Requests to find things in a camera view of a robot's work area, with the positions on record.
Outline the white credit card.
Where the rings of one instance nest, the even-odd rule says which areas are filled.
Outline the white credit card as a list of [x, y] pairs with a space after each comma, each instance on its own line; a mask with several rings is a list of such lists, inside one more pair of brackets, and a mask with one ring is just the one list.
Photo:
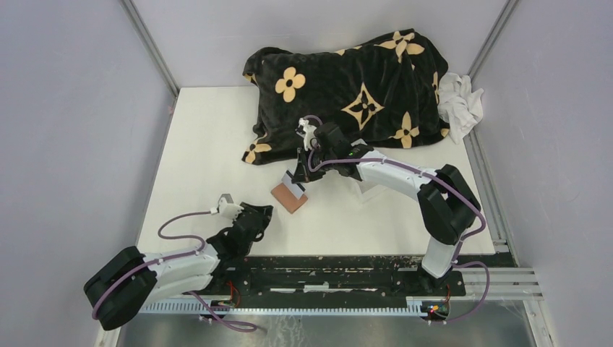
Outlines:
[[290, 171], [286, 171], [281, 179], [281, 183], [299, 200], [304, 196], [306, 190], [301, 183], [294, 183], [293, 179], [293, 174]]

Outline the tan leather card holder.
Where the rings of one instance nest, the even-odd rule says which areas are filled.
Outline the tan leather card holder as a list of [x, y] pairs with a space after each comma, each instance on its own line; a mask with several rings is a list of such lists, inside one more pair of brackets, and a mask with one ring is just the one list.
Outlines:
[[290, 213], [294, 214], [307, 201], [308, 197], [303, 194], [297, 198], [293, 192], [283, 183], [278, 184], [271, 190], [271, 195]]

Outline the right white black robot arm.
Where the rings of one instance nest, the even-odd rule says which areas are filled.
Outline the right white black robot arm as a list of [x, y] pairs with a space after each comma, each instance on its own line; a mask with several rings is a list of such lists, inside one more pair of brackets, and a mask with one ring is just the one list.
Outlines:
[[419, 266], [417, 283], [427, 295], [447, 284], [460, 248], [475, 220], [486, 220], [475, 194], [461, 172], [449, 164], [440, 169], [412, 166], [393, 160], [363, 140], [349, 141], [337, 124], [315, 126], [312, 116], [299, 119], [296, 133], [303, 139], [290, 178], [301, 185], [320, 180], [329, 171], [355, 181], [399, 192], [419, 205], [430, 240]]

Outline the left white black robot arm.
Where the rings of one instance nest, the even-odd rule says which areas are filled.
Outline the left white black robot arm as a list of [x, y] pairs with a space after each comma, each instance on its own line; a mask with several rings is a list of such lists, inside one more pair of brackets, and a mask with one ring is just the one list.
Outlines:
[[271, 205], [233, 203], [224, 194], [203, 215], [221, 215], [232, 224], [208, 239], [193, 236], [197, 246], [166, 253], [122, 249], [84, 285], [93, 319], [104, 330], [115, 330], [163, 299], [202, 289], [219, 294], [228, 282], [226, 269], [263, 239], [273, 211]]

